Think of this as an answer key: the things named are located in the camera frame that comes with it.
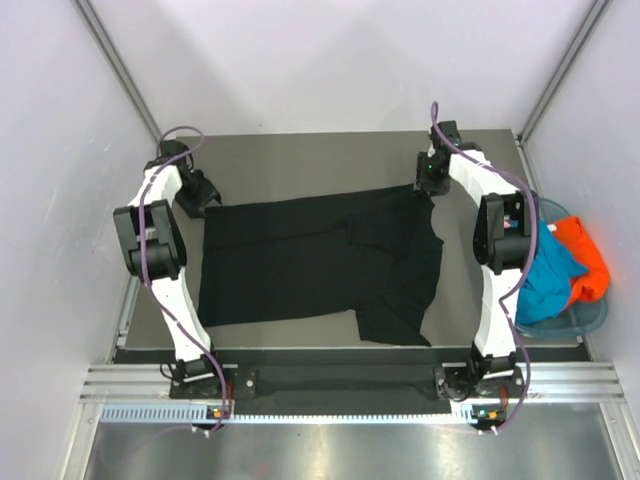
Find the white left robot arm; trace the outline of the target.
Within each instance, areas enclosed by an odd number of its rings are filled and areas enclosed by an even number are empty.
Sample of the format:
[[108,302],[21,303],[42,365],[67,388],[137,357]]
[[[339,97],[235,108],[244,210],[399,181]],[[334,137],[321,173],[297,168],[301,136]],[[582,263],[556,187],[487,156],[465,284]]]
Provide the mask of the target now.
[[126,269],[147,289],[171,335],[176,381],[212,397],[226,387],[227,374],[189,292],[186,246],[173,214],[187,173],[169,162],[147,164],[136,195],[114,210],[113,221]]

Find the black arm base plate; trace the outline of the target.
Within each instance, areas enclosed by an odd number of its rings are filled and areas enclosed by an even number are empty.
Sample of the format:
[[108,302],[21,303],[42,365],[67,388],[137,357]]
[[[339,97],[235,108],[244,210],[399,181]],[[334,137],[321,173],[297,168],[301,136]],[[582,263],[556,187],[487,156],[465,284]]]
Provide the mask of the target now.
[[236,414],[439,414],[455,401],[521,395],[514,359],[459,348],[227,349],[216,353]]

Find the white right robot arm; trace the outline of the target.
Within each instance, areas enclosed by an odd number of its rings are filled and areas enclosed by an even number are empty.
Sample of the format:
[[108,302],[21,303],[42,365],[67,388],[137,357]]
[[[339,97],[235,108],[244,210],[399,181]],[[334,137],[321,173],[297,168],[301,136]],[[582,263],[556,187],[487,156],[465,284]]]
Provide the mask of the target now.
[[483,293],[466,380],[474,393],[487,396],[516,370],[514,317],[535,257],[537,204],[525,182],[494,167],[476,148],[456,152],[431,146],[418,154],[415,190],[444,195],[453,182],[477,207],[472,247],[481,266]]

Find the black t shirt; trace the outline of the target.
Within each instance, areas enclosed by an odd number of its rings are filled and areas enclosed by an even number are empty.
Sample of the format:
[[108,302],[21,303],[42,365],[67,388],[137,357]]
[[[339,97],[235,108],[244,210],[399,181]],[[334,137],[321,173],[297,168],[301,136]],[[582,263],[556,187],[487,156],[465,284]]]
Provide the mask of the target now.
[[205,327],[352,310],[361,340],[429,346],[443,242],[413,185],[205,212],[198,315]]

